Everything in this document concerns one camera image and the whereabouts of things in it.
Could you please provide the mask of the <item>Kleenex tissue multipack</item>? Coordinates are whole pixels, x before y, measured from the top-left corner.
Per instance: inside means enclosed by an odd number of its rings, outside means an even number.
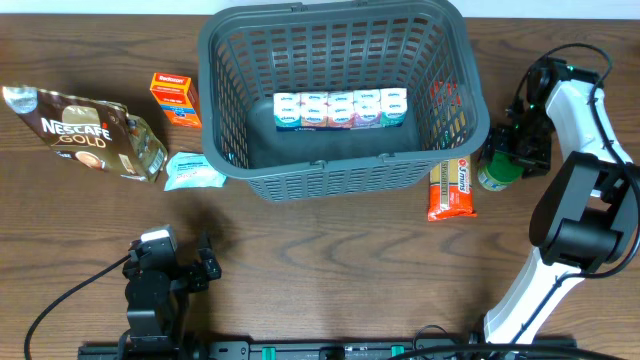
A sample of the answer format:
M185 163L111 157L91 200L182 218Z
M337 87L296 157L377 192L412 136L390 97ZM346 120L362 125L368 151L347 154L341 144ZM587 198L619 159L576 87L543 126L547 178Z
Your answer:
M406 88L276 93L279 131L340 131L400 127L408 112Z

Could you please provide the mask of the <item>San Remo spaghetti packet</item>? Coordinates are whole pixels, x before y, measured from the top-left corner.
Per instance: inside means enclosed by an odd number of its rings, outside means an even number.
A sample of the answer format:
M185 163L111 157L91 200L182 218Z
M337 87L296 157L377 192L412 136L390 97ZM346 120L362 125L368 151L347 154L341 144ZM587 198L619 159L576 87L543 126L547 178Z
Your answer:
M461 135L464 134L462 126L466 124L457 84L439 81L430 88L430 94L435 100L432 114L437 116L433 131L442 131L436 149L452 149L461 143ZM444 160L431 170L427 211L429 221L477 216L473 206L471 170L469 156Z

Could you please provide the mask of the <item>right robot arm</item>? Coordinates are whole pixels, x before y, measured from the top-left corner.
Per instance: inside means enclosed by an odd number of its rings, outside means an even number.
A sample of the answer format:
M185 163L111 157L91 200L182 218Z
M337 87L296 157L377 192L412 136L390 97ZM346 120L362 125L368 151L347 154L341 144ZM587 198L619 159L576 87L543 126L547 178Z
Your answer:
M502 190L542 176L557 140L563 164L536 205L532 250L502 300L483 319L491 344L530 344L546 318L580 282L639 247L639 168L622 149L604 106L601 76L543 56L527 70L508 125L493 128L478 180Z

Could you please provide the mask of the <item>green lid glass jar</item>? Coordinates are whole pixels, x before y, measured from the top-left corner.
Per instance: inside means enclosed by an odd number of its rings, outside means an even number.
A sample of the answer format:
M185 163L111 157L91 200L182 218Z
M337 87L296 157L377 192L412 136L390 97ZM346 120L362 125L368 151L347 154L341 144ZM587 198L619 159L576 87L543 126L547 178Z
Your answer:
M519 180L524 168L511 162L507 155L495 153L478 171L479 184L488 191L502 191Z

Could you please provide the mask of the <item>dark grey plastic basket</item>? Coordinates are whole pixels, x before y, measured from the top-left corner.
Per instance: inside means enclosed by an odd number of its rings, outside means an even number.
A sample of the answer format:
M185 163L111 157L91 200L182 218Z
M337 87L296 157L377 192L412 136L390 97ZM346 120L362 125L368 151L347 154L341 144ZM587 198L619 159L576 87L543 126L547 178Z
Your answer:
M465 21L447 1L231 7L198 39L202 148L281 202L404 188L490 128ZM403 88L397 127L280 131L279 92Z

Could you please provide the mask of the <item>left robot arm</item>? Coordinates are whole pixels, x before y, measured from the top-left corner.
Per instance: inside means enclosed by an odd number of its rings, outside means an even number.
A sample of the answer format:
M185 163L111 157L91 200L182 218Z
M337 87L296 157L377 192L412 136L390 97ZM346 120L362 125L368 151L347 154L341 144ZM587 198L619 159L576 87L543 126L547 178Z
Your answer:
M207 346L185 331L189 296L204 292L222 275L209 233L198 238L199 258L178 263L169 225L152 228L131 243L122 273L128 280L129 329L117 345L118 359L206 359Z

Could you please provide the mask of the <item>Nescafe Gold coffee pouch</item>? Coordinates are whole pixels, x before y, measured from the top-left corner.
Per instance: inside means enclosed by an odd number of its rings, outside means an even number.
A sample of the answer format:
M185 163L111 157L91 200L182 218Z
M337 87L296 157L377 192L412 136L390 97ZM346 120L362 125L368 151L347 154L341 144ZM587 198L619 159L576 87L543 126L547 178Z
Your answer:
M120 103L35 87L2 88L7 106L57 155L89 168L154 182L168 152L141 117Z

